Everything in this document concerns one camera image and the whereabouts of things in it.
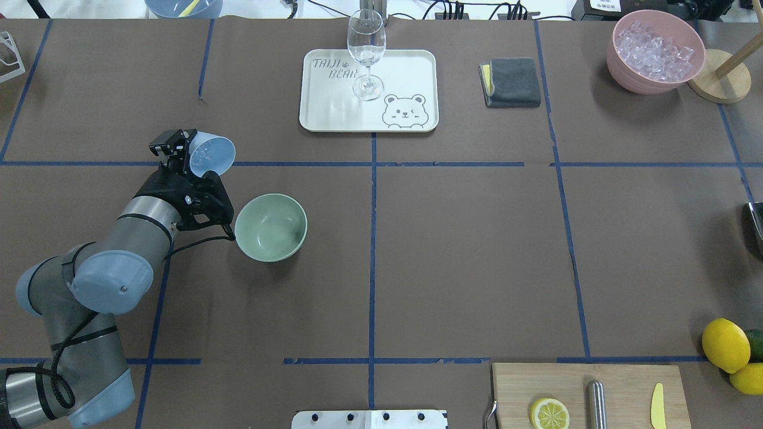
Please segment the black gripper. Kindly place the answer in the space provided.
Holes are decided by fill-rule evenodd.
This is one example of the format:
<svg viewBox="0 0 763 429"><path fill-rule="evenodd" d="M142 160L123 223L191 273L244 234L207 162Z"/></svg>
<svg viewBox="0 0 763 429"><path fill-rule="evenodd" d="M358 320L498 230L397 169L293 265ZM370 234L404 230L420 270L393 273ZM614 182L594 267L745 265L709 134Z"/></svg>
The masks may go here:
<svg viewBox="0 0 763 429"><path fill-rule="evenodd" d="M203 173L199 178L191 173L189 147L197 133L197 129L167 130L149 143L161 167L145 180L135 196L157 198L172 206L179 214L180 231L220 225L231 233L234 209L220 175Z"/></svg>

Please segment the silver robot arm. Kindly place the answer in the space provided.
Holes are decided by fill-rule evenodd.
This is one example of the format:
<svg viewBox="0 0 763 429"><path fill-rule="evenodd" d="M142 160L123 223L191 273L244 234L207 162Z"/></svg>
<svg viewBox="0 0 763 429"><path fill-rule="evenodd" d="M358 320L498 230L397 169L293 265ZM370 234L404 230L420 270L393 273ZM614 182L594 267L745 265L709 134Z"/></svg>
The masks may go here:
<svg viewBox="0 0 763 429"><path fill-rule="evenodd" d="M163 132L150 144L160 164L101 241L28 269L17 281L21 307L42 318L52 358L2 370L2 427L32 428L67 418L89 427L135 399L115 317L133 310L180 231L221 226L233 241L231 200L221 176L234 144L194 129Z"/></svg>

